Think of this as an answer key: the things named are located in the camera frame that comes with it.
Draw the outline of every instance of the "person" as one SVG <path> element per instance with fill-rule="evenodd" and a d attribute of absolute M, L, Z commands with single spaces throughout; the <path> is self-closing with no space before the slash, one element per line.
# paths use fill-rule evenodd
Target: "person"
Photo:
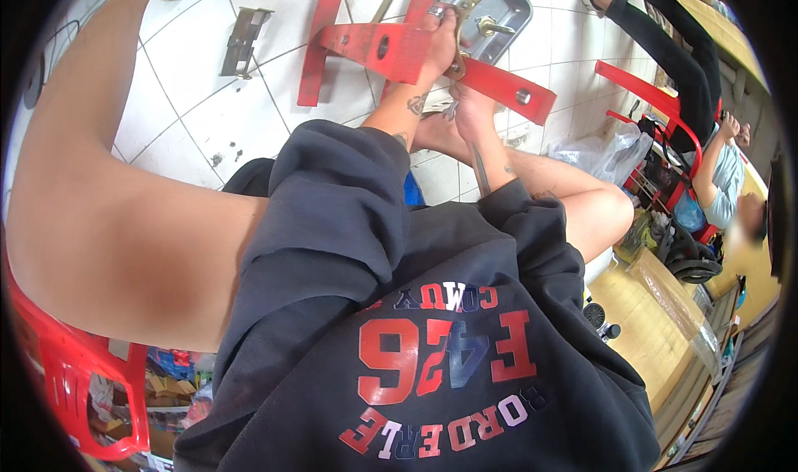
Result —
<path fill-rule="evenodd" d="M 21 289 L 65 323 L 218 351 L 212 410 L 178 437 L 176 470 L 653 466 L 644 382 L 581 313 L 584 259 L 624 234 L 631 204 L 506 149 L 472 89 L 453 89 L 453 123 L 420 124 L 454 57 L 451 9 L 424 19 L 418 83 L 358 129 L 297 127 L 263 198 L 109 153 L 147 2 L 108 0 L 55 68 L 6 234 Z M 476 206 L 404 204 L 425 141 L 470 161 Z M 616 213 L 585 209 L 603 203 Z"/>
<path fill-rule="evenodd" d="M 584 0 L 617 23 L 673 78 L 679 90 L 679 117 L 690 127 L 702 147 L 703 160 L 692 180 L 696 201 L 685 192 L 674 207 L 676 221 L 691 232 L 709 223 L 729 227 L 736 213 L 744 234 L 754 241 L 765 236 L 764 200 L 755 193 L 741 195 L 745 176 L 735 138 L 746 146 L 750 125 L 740 127 L 726 114 L 720 127 L 715 112 L 721 98 L 721 75 L 712 37 L 676 0 L 646 0 L 673 25 L 693 50 L 687 54 L 647 14 L 627 0 Z M 682 127 L 669 138 L 670 145 L 692 162 L 695 144 Z"/>

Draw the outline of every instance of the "metal tray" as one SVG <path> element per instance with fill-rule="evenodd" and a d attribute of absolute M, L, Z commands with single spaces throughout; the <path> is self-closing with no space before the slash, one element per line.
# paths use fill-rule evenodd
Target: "metal tray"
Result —
<path fill-rule="evenodd" d="M 441 1 L 456 5 L 461 0 Z M 477 27 L 478 20 L 483 16 L 495 19 L 497 25 L 514 29 L 515 34 L 496 32 L 485 37 Z M 482 0 L 463 22 L 460 50 L 469 53 L 471 58 L 495 65 L 530 20 L 532 20 L 532 5 L 529 0 Z"/>

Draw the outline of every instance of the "ring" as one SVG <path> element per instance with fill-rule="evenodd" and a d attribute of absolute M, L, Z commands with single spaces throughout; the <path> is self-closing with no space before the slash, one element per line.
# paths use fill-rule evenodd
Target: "ring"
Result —
<path fill-rule="evenodd" d="M 434 15 L 439 20 L 444 19 L 444 8 L 441 6 L 430 6 L 429 9 L 427 10 L 427 13 Z"/>

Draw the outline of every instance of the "navy hoodie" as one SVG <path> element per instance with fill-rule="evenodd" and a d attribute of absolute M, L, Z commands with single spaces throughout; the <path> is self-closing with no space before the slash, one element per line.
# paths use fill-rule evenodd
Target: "navy hoodie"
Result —
<path fill-rule="evenodd" d="M 388 134 L 298 127 L 176 470 L 650 470 L 643 380 L 581 314 L 556 199 L 410 210 Z"/>

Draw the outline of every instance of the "white tile floor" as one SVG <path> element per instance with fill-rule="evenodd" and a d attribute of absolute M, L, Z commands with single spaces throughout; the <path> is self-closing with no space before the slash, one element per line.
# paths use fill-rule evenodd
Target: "white tile floor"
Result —
<path fill-rule="evenodd" d="M 57 25 L 83 25 L 105 0 L 75 0 Z M 374 109 L 383 79 L 353 62 L 328 58 L 319 106 L 296 106 L 304 45 L 316 0 L 152 0 L 145 12 L 133 86 L 113 154 L 132 165 L 207 188 L 221 187 L 246 161 L 274 158 L 291 131 L 311 118 L 357 127 Z M 340 23 L 368 22 L 381 0 L 344 0 Z M 409 0 L 394 0 L 385 18 L 398 22 Z M 564 138 L 603 135 L 607 109 L 628 113 L 636 98 L 593 72 L 604 59 L 652 82 L 656 64 L 620 28 L 581 0 L 530 0 L 534 17 L 499 67 L 557 95 L 546 125 L 514 112 L 496 116 L 506 142 L 545 152 Z M 639 7 L 643 0 L 631 0 Z M 255 43 L 251 80 L 219 77 L 238 7 L 274 10 Z M 45 48 L 46 73 L 75 35 L 74 25 Z M 441 79 L 436 89 L 448 85 Z M 18 107 L 5 170 L 3 205 L 31 111 Z M 430 204 L 478 198 L 473 170 L 451 158 L 414 153 L 412 172 Z"/>

